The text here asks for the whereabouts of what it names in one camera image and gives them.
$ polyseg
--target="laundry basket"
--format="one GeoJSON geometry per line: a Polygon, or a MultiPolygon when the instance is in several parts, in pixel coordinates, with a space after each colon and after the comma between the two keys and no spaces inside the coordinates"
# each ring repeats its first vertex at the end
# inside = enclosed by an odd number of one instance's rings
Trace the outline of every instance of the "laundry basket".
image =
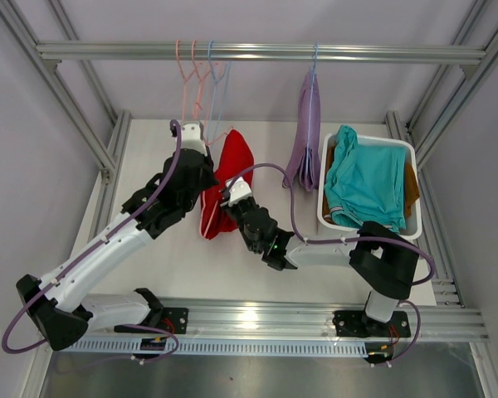
{"type": "MultiPolygon", "coordinates": [[[[317,220],[319,221],[317,232],[318,235],[331,235],[331,236],[348,236],[353,235],[356,228],[348,228],[347,226],[337,226],[330,224],[323,217],[323,199],[325,197],[325,177],[326,177],[326,154],[332,146],[330,143],[335,142],[337,133],[330,133],[325,137],[323,143],[323,160],[321,162],[321,173],[319,181],[319,196],[317,200],[317,220]]],[[[411,163],[415,176],[417,176],[417,163],[415,161],[415,150],[413,147],[404,141],[390,138],[377,138],[358,135],[359,145],[378,145],[386,147],[405,147],[406,148],[406,162],[411,163]]],[[[416,240],[422,234],[421,222],[421,200],[418,199],[412,205],[412,214],[406,219],[406,229],[401,230],[399,235],[406,240],[416,240]]]]}

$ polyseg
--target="red garment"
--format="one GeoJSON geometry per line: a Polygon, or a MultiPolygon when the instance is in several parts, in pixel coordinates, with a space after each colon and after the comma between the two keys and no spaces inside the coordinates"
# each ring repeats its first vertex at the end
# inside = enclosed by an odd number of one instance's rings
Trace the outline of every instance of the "red garment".
{"type": "MultiPolygon", "coordinates": [[[[200,196],[201,223],[199,230],[201,236],[206,239],[213,239],[220,232],[231,232],[237,228],[236,222],[232,221],[219,206],[222,200],[220,191],[225,188],[227,180],[235,177],[239,172],[253,164],[255,164],[255,159],[245,139],[235,129],[231,130],[225,138],[219,166],[214,173],[219,185],[207,189],[200,196]]],[[[243,176],[243,179],[251,186],[252,172],[248,172],[243,176]]]]}

